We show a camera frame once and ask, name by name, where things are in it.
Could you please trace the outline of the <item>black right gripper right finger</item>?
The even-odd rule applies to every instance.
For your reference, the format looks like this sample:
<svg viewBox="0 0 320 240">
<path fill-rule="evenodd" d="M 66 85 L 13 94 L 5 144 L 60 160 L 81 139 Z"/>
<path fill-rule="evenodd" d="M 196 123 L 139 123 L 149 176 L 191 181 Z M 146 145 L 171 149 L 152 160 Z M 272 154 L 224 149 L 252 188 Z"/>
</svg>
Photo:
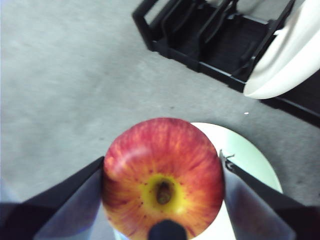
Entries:
<svg viewBox="0 0 320 240">
<path fill-rule="evenodd" d="M 318 240 L 320 207 L 267 186 L 219 153 L 224 202 L 237 240 Z"/>
</svg>

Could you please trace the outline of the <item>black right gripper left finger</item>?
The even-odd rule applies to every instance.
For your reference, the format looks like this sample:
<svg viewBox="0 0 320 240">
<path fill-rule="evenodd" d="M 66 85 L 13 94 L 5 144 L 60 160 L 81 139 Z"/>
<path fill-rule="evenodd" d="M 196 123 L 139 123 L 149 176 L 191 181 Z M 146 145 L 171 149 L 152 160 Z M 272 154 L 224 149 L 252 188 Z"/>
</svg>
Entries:
<svg viewBox="0 0 320 240">
<path fill-rule="evenodd" d="M 0 238 L 87 240 L 101 205 L 103 160 L 24 202 L 2 202 Z"/>
</svg>

